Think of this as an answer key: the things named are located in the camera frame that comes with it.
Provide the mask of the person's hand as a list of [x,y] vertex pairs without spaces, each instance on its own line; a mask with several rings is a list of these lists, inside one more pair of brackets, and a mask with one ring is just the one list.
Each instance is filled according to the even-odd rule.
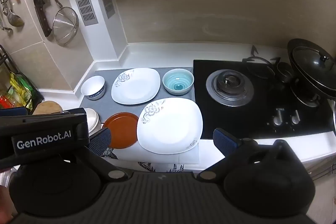
[[13,203],[5,186],[0,188],[0,224],[8,223],[12,218]]

